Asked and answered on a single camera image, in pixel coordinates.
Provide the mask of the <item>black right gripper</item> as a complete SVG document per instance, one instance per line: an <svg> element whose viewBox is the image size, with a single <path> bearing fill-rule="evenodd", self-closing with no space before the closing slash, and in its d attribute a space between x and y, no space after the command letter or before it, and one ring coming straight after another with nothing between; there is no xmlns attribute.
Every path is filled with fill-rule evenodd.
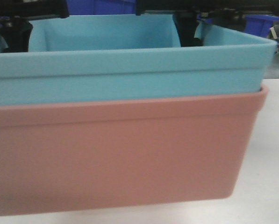
<svg viewBox="0 0 279 224"><path fill-rule="evenodd" d="M136 15L173 14L181 47L202 46L195 37L197 13L219 14L234 11L242 14L272 14L279 16L279 0L137 0Z"/></svg>

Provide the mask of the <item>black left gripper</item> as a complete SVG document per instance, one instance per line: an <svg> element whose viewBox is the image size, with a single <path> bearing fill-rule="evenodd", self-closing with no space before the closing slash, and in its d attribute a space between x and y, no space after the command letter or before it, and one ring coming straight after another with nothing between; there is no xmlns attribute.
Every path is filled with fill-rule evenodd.
<svg viewBox="0 0 279 224"><path fill-rule="evenodd" d="M3 22L2 37L7 47L3 53L29 51L33 25L26 19L67 18L69 10L65 0L0 0L0 17L12 18Z"/></svg>

